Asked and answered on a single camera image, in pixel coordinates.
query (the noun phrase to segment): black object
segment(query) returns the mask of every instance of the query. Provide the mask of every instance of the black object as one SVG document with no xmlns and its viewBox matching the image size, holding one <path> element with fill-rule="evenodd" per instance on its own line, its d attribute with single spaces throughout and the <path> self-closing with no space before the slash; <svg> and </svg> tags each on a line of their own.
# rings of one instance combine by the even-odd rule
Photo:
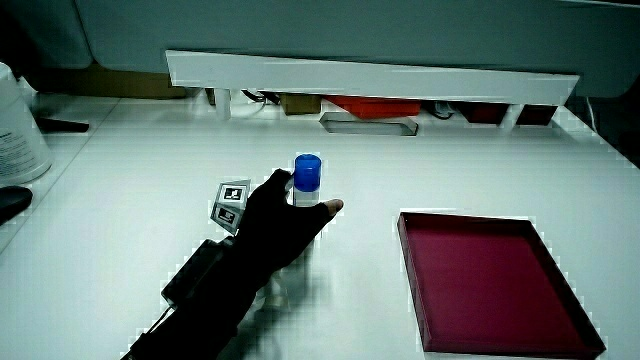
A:
<svg viewBox="0 0 640 360">
<path fill-rule="evenodd" d="M 427 112 L 440 120 L 449 120 L 453 116 L 454 112 L 448 111 L 446 114 L 443 114 L 438 109 L 438 103 L 445 103 L 441 101 L 424 101 L 423 106 L 427 110 Z"/>
<path fill-rule="evenodd" d="M 198 293 L 198 285 L 205 276 L 220 262 L 226 250 L 233 242 L 227 237 L 220 243 L 205 240 L 193 255 L 182 266 L 180 271 L 162 290 L 162 297 L 172 309 L 176 309 Z"/>
<path fill-rule="evenodd" d="M 249 99 L 255 102 L 266 102 L 266 100 L 271 101 L 276 105 L 280 105 L 280 98 L 275 93 L 270 91 L 258 91 L 261 95 L 255 95 L 248 90 L 242 90 L 242 93 L 248 97 Z"/>
<path fill-rule="evenodd" d="M 0 225 L 29 207 L 33 193 L 20 186 L 0 188 Z"/>
<path fill-rule="evenodd" d="M 35 120 L 38 128 L 44 132 L 87 132 L 89 130 L 88 123 L 49 119 L 41 116 L 36 117 Z"/>
</svg>

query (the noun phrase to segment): white table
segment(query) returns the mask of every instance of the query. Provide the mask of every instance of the white table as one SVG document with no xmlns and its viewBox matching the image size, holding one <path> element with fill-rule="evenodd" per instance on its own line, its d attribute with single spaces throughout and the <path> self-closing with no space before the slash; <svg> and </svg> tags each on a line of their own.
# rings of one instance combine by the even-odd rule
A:
<svg viewBox="0 0 640 360">
<path fill-rule="evenodd" d="M 105 117 L 0 254 L 2 359 L 119 359 L 193 249 L 224 237 L 209 220 L 218 184 L 262 183 L 298 152 L 320 154 L 321 197 L 345 208 L 316 243 L 308 296 L 245 359 L 472 358 L 421 351 L 396 231 L 410 208 L 531 217 L 602 358 L 640 353 L 640 172 L 563 108 L 559 127 L 509 132 L 420 116 L 416 137 L 212 121 L 202 96 L 121 99 Z"/>
</svg>

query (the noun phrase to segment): maroon tray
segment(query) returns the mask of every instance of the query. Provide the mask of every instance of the maroon tray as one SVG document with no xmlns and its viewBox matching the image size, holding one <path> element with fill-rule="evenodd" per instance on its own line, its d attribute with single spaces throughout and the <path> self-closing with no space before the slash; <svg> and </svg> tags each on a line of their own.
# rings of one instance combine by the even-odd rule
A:
<svg viewBox="0 0 640 360">
<path fill-rule="evenodd" d="M 401 213 L 425 351 L 594 359 L 606 348 L 529 221 Z"/>
</svg>

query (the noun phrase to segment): black glove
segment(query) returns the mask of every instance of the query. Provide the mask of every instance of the black glove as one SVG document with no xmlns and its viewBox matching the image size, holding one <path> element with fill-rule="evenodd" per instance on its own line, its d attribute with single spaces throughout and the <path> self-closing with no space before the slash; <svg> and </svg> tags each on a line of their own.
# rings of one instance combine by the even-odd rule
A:
<svg viewBox="0 0 640 360">
<path fill-rule="evenodd" d="M 271 274 L 296 260 L 343 206 L 342 200 L 312 207 L 289 205 L 285 188 L 291 177 L 276 170 L 251 194 L 238 226 L 235 256 L 255 276 L 256 291 Z"/>
<path fill-rule="evenodd" d="M 135 359 L 215 358 L 271 274 L 300 256 L 342 209 L 341 200 L 287 204 L 291 176 L 278 169 L 251 194 L 234 245 L 202 280 L 198 297 L 143 334 L 131 347 Z"/>
</svg>

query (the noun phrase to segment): white container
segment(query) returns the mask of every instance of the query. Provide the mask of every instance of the white container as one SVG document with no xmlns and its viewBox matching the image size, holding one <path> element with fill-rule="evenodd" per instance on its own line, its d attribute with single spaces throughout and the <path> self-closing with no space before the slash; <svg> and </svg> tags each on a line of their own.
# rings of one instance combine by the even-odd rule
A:
<svg viewBox="0 0 640 360">
<path fill-rule="evenodd" d="M 0 63 L 0 184 L 29 182 L 44 174 L 51 162 L 49 147 L 11 69 Z"/>
</svg>

